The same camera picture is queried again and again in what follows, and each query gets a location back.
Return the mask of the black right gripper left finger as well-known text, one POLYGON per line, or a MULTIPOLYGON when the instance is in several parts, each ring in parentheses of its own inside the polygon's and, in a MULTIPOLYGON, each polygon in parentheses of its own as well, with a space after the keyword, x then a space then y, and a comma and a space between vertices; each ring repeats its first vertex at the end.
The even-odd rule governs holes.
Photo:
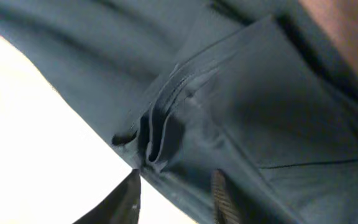
POLYGON ((139 169, 133 169, 102 202, 73 224, 138 224, 140 195, 139 169))

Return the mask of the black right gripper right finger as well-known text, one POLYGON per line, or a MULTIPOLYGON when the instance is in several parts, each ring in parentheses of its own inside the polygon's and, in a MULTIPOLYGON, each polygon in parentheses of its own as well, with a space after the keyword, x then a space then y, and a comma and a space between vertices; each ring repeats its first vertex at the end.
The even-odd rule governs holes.
POLYGON ((215 170, 212 174, 211 190, 215 223, 260 223, 259 213, 254 201, 243 194, 220 169, 215 170))

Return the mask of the black leggings red waistband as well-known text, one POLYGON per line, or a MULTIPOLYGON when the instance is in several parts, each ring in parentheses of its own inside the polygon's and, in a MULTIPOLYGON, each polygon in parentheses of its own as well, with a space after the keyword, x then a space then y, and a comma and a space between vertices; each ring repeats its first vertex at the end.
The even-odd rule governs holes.
POLYGON ((0 34, 200 223, 358 223, 358 79, 298 1, 0 1, 0 34))

